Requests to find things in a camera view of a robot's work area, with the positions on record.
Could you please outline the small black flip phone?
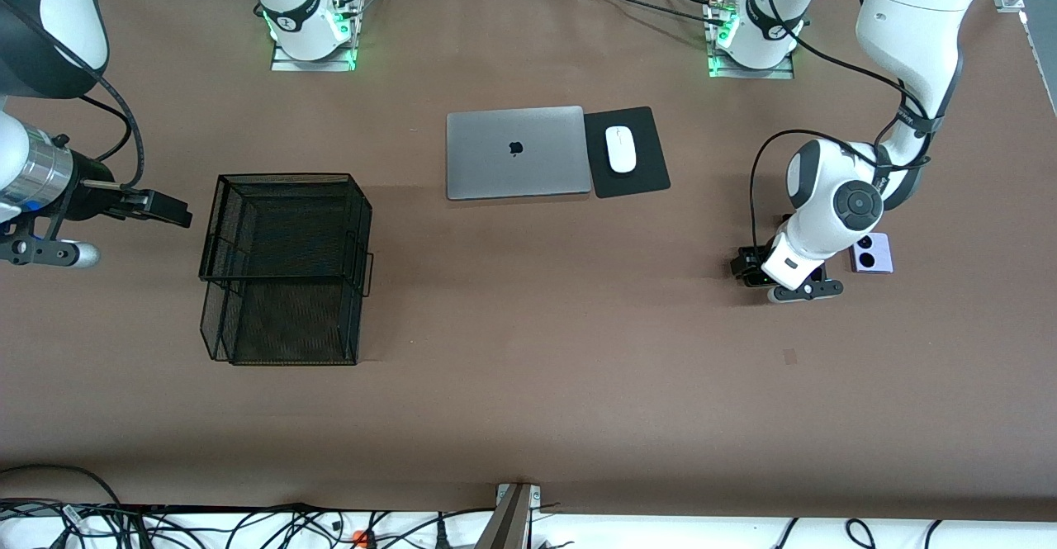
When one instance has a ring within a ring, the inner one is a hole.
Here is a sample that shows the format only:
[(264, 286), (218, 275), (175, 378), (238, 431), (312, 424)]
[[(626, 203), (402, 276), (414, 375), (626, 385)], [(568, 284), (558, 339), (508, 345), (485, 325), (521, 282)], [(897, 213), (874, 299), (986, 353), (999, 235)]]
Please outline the small black flip phone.
[(762, 273), (745, 274), (745, 278), (741, 282), (744, 286), (747, 286), (747, 288), (774, 288), (774, 286), (778, 286), (778, 283), (775, 282), (774, 279), (769, 277), (769, 274), (765, 273), (763, 270)]

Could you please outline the long black phone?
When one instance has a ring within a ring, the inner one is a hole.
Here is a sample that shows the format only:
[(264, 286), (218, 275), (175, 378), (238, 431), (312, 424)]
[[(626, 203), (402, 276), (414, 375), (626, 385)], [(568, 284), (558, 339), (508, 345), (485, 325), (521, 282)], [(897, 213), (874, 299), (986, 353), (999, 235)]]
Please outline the long black phone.
[(786, 270), (783, 286), (796, 289), (803, 285), (827, 256), (819, 242), (803, 226), (798, 215), (789, 215), (782, 225), (783, 245), (779, 253), (779, 267)]

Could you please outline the lavender flip phone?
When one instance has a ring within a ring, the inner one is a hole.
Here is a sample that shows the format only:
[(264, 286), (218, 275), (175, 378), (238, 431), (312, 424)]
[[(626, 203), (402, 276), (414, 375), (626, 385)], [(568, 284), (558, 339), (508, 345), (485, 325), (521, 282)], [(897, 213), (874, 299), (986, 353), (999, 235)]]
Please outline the lavender flip phone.
[(851, 267), (856, 273), (891, 274), (894, 272), (889, 237), (885, 233), (869, 233), (849, 248)]

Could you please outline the black mouse pad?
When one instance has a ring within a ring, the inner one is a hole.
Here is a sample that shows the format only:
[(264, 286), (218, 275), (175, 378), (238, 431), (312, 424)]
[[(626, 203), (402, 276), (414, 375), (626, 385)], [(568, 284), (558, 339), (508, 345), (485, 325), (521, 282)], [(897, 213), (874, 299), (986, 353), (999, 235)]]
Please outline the black mouse pad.
[[(613, 173), (605, 150), (605, 128), (627, 126), (637, 144), (638, 164), (631, 173)], [(600, 198), (656, 193), (671, 187), (656, 118), (649, 106), (585, 113), (586, 153), (594, 193)]]

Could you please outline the white computer mouse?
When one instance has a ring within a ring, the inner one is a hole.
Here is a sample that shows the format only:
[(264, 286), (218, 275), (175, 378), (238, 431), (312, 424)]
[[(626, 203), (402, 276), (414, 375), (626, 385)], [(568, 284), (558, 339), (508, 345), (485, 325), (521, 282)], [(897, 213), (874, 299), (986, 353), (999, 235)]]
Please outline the white computer mouse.
[(605, 150), (613, 173), (631, 173), (638, 164), (637, 144), (627, 126), (605, 128)]

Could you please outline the silver closed laptop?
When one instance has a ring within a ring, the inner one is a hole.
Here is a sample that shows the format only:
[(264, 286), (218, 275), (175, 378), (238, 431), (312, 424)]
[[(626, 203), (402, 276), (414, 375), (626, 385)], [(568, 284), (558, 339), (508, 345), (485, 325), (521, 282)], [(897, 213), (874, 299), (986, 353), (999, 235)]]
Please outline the silver closed laptop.
[(446, 198), (476, 201), (591, 193), (581, 106), (453, 112)]

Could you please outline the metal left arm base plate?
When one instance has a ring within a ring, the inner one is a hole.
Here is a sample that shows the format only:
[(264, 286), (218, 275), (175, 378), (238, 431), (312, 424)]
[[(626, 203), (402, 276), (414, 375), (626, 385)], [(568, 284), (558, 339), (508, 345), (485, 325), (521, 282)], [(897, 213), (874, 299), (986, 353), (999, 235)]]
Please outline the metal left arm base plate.
[(753, 69), (739, 65), (728, 52), (719, 48), (709, 49), (709, 76), (711, 78), (792, 80), (795, 70), (792, 56), (786, 55), (781, 63), (768, 69)]

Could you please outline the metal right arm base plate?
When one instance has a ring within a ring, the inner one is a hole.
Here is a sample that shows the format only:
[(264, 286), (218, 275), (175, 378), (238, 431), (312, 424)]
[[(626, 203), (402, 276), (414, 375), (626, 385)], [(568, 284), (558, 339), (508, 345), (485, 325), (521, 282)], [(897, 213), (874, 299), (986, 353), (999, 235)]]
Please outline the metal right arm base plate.
[(358, 49), (355, 45), (342, 44), (329, 53), (323, 59), (293, 59), (281, 45), (275, 44), (271, 61), (274, 72), (311, 72), (311, 73), (344, 73), (352, 72), (358, 65)]

